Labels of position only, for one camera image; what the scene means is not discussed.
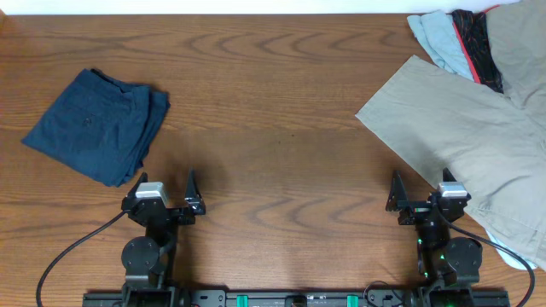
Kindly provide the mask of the khaki green shorts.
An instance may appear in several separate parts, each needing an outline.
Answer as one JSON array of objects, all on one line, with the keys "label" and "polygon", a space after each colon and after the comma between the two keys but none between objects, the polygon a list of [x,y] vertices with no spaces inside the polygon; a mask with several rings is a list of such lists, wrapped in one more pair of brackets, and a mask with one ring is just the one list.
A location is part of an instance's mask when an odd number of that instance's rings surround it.
[{"label": "khaki green shorts", "polygon": [[545,4],[486,16],[502,92],[409,58],[358,119],[428,183],[449,169],[466,213],[494,239],[545,265]]}]

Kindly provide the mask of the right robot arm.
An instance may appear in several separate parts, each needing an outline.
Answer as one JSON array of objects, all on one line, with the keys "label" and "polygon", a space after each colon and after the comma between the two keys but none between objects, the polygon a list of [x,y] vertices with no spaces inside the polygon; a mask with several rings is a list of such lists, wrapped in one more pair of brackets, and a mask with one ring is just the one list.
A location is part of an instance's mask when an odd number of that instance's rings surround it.
[{"label": "right robot arm", "polygon": [[448,169],[426,200],[410,200],[398,171],[386,203],[398,223],[417,233],[417,267],[427,283],[403,292],[402,306],[462,306],[473,304],[470,287],[479,281],[483,248],[472,238],[450,235],[452,223],[464,216],[470,193]]}]

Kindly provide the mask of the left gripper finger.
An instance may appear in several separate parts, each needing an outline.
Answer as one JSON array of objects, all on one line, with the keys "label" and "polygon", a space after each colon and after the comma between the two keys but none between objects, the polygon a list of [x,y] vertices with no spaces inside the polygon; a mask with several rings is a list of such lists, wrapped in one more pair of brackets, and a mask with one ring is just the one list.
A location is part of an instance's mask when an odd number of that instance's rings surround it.
[{"label": "left gripper finger", "polygon": [[140,175],[140,177],[137,179],[136,183],[133,185],[131,190],[127,193],[126,197],[129,198],[129,199],[136,198],[136,193],[137,193],[138,188],[140,187],[140,185],[143,182],[147,182],[147,181],[148,181],[148,174],[146,172],[143,172]]},{"label": "left gripper finger", "polygon": [[186,189],[184,193],[185,201],[202,201],[201,193],[197,187],[195,180],[195,171],[193,169],[189,170],[188,179],[186,183]]}]

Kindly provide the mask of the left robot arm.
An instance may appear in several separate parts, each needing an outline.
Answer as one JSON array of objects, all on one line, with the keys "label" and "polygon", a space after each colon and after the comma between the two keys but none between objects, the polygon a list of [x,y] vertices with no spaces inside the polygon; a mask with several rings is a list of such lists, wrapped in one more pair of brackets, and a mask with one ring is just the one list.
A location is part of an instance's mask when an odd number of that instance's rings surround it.
[{"label": "left robot arm", "polygon": [[167,206],[162,182],[150,182],[143,173],[123,198],[121,209],[129,219],[145,228],[145,235],[130,240],[121,262],[125,267],[122,307],[187,307],[190,294],[172,279],[177,250],[178,228],[192,225],[206,213],[206,205],[190,171],[184,193],[185,205]]}]

